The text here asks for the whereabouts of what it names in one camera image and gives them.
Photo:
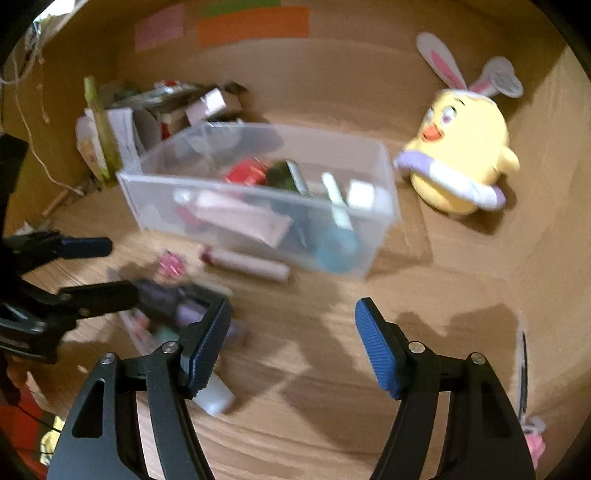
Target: clear plastic bin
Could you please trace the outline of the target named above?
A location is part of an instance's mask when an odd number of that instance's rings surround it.
[[[295,161],[312,197],[223,180],[233,164],[252,157]],[[344,198],[351,180],[372,184],[372,206],[335,206],[323,196],[325,171],[333,174]],[[119,180],[141,228],[354,277],[366,275],[388,228],[400,218],[384,144],[313,128],[203,124],[126,165]],[[191,208],[199,205],[198,220],[183,212],[179,202],[187,198]],[[343,216],[349,226],[343,227]]]

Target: pink inner ear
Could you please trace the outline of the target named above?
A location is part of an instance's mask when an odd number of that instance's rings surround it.
[[[472,90],[473,92],[476,92],[476,93],[480,93],[481,91],[487,89],[491,85],[492,85],[492,82],[489,79],[485,79],[485,80],[482,80],[481,82],[477,82],[474,85],[472,85],[470,90]]]
[[[435,66],[439,69],[441,74],[447,80],[446,83],[449,85],[450,83],[455,86],[456,88],[462,89],[465,88],[464,82],[461,81],[455,73],[452,72],[449,65],[439,56],[436,51],[431,52],[431,59]]]

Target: green sticky note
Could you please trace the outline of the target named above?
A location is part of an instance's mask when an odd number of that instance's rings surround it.
[[[204,7],[205,17],[218,17],[220,15],[234,14],[251,8],[280,7],[281,0],[212,0]]]

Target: metal screw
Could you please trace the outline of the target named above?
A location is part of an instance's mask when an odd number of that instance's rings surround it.
[[[35,322],[35,326],[32,328],[33,332],[43,332],[45,330],[45,323]]]
[[[100,363],[103,365],[109,365],[112,364],[116,358],[117,355],[115,355],[113,352],[109,352],[103,355],[103,357],[100,359]]]
[[[162,346],[162,351],[164,353],[174,353],[178,350],[178,343],[177,342],[166,342]]]
[[[484,365],[486,363],[486,357],[481,353],[473,353],[470,358],[476,365]]]
[[[421,342],[410,342],[408,344],[408,349],[412,353],[423,353],[425,351],[425,346]]]

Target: bunny ears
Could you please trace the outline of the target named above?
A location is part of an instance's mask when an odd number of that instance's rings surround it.
[[[492,97],[497,93],[511,98],[523,95],[523,85],[515,76],[513,65],[505,57],[493,57],[487,61],[480,78],[468,87],[452,52],[439,38],[432,33],[420,33],[417,36],[417,48],[439,78],[451,89],[469,90],[485,97]]]

